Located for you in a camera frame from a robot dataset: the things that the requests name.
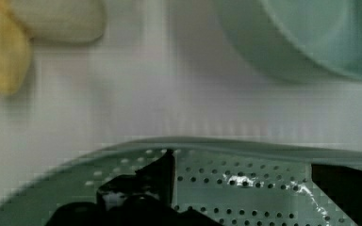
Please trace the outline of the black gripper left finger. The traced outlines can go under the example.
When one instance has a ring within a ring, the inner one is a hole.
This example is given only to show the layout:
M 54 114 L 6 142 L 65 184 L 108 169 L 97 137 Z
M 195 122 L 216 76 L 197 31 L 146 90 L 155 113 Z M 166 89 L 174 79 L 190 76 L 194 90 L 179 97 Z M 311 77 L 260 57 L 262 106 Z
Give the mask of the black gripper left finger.
M 194 210 L 172 208 L 175 180 L 173 151 L 99 186 L 95 202 L 60 206 L 45 226 L 222 226 Z

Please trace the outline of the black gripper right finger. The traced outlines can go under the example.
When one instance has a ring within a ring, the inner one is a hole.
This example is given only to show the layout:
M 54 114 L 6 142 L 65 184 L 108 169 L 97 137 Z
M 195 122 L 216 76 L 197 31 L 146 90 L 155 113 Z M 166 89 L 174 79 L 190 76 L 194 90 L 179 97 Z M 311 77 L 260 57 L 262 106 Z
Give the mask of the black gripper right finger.
M 358 226 L 362 226 L 362 170 L 312 164 L 312 181 Z

